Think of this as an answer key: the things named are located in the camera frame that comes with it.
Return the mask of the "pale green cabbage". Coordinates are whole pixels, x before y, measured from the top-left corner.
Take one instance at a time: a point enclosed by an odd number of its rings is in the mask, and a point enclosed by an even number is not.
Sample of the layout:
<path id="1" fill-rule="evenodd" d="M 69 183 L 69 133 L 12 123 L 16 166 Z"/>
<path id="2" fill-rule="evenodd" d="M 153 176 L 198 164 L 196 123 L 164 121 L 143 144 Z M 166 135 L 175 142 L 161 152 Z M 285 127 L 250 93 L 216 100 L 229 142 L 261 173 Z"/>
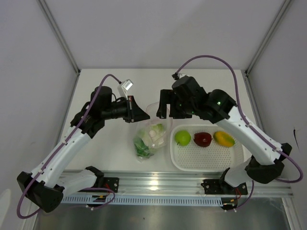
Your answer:
<path id="1" fill-rule="evenodd" d="M 139 137 L 149 148 L 158 149 L 165 145 L 166 129 L 163 124 L 148 125 L 139 131 Z"/>

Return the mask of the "clear pink zip top bag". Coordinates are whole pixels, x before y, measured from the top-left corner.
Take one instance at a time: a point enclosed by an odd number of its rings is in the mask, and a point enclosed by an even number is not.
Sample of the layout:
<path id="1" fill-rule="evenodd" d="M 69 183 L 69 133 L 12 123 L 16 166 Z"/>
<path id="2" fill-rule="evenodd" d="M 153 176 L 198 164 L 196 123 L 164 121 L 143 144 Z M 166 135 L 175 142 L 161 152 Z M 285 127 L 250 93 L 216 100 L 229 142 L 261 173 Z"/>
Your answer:
<path id="1" fill-rule="evenodd" d="M 135 155 L 140 162 L 151 158 L 169 143 L 173 119 L 169 117 L 168 108 L 165 119 L 157 117 L 158 108 L 158 102 L 148 105 L 145 112 L 150 119 L 141 121 L 136 126 L 132 142 Z"/>

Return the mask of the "green lettuce leaf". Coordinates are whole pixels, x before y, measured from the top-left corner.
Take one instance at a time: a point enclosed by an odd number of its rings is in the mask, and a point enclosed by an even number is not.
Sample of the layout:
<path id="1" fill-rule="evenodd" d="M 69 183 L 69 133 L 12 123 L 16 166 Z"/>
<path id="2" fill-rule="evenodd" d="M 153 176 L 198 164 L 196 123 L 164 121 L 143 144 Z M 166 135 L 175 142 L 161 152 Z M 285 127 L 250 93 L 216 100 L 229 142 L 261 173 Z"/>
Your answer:
<path id="1" fill-rule="evenodd" d="M 133 145 L 136 155 L 140 158 L 150 158 L 154 155 L 153 151 L 144 144 L 143 140 L 139 137 L 134 137 Z"/>

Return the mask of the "green apple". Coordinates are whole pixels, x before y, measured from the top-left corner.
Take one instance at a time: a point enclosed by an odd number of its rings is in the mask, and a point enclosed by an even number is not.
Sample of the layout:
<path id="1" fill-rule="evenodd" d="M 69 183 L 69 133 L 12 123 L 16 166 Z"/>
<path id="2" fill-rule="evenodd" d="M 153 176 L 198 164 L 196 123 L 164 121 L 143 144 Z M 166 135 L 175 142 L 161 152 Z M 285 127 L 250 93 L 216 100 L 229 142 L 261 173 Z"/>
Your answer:
<path id="1" fill-rule="evenodd" d="M 181 130 L 181 131 L 178 131 L 176 134 L 175 134 L 175 142 L 180 145 L 180 146 L 187 146 L 190 141 L 191 141 L 191 135 L 188 131 L 186 130 Z"/>

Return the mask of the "red apple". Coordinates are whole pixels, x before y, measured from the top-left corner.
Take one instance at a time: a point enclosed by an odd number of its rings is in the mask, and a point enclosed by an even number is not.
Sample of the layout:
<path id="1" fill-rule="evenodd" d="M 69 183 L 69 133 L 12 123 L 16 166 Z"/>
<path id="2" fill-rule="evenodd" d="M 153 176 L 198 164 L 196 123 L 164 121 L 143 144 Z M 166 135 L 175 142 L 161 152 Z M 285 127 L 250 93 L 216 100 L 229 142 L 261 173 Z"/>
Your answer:
<path id="1" fill-rule="evenodd" d="M 211 141 L 212 141 L 212 136 L 211 134 L 207 132 L 199 132 L 199 133 L 194 134 L 193 140 L 196 145 L 206 148 L 210 146 Z"/>

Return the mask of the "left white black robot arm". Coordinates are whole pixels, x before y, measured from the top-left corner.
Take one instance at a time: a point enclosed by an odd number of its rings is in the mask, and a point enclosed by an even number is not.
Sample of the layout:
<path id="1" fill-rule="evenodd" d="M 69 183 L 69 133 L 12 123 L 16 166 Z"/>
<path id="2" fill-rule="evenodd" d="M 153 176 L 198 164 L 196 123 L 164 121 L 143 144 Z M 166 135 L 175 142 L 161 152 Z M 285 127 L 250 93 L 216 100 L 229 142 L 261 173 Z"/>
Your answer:
<path id="1" fill-rule="evenodd" d="M 106 191 L 104 173 L 94 166 L 88 166 L 80 173 L 60 180 L 60 176 L 75 155 L 85 146 L 105 122 L 122 118 L 127 123 L 150 119 L 135 102 L 133 96 L 112 100 L 112 89 L 96 87 L 71 125 L 62 142 L 31 172 L 21 172 L 17 182 L 23 192 L 40 210 L 49 213 L 56 209 L 66 196 L 79 191 Z"/>

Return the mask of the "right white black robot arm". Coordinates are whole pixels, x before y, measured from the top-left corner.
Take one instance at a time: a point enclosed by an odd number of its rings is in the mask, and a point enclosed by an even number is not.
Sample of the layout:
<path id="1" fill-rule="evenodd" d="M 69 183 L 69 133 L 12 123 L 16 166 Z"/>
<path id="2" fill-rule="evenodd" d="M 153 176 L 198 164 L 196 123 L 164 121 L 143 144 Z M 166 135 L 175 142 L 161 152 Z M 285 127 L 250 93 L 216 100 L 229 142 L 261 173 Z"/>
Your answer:
<path id="1" fill-rule="evenodd" d="M 165 119 L 168 106 L 170 117 L 186 119 L 195 115 L 208 120 L 224 129 L 251 153 L 251 158 L 246 162 L 223 172 L 219 181 L 222 192 L 228 194 L 251 180 L 268 184 L 282 174 L 285 159 L 282 155 L 289 155 L 291 146 L 270 139 L 246 116 L 241 115 L 238 103 L 226 92 L 219 89 L 206 92 L 193 77 L 184 76 L 175 81 L 170 90 L 160 91 L 157 117 Z"/>

